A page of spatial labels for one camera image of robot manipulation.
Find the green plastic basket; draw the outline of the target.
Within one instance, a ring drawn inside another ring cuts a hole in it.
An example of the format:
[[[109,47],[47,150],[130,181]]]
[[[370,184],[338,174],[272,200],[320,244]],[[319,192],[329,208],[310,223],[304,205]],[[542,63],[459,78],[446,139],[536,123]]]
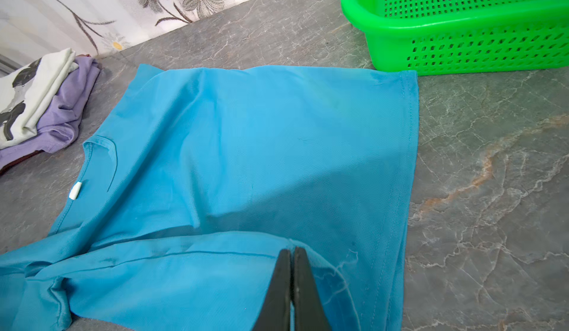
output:
[[[568,65],[568,0],[340,0],[373,66],[421,76]]]

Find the purple folded t-shirt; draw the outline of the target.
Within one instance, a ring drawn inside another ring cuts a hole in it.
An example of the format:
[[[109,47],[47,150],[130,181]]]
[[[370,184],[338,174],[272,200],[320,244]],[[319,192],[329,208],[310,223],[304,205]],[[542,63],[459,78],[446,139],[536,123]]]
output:
[[[77,56],[73,63],[77,68],[63,80],[39,119],[37,135],[1,150],[1,172],[38,153],[56,153],[77,140],[83,110],[101,67],[95,58],[88,55]]]

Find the white printed folded t-shirt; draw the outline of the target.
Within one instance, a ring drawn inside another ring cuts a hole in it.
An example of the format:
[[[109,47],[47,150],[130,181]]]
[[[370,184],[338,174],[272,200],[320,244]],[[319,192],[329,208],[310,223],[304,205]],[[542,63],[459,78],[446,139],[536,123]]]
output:
[[[37,124],[63,81],[77,68],[76,52],[53,52],[1,78],[1,148],[37,135]]]

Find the teal blue t-shirt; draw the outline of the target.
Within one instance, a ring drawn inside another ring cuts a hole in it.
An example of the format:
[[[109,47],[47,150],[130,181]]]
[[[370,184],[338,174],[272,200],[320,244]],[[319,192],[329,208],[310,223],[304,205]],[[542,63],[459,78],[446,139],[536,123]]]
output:
[[[143,64],[47,238],[1,257],[1,328],[251,330],[304,248],[333,330],[399,330],[414,71]]]

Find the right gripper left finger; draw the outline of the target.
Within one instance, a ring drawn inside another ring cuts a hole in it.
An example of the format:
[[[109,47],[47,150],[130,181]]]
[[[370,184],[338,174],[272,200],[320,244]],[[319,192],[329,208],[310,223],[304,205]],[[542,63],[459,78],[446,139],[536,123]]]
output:
[[[291,252],[281,250],[262,309],[252,331],[290,330],[291,280]]]

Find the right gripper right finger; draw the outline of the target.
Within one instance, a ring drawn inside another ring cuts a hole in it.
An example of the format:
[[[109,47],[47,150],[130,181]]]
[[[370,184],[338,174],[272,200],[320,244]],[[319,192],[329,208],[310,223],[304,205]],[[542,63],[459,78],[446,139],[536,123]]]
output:
[[[295,330],[331,330],[319,297],[308,254],[302,247],[296,247],[293,252],[291,297]]]

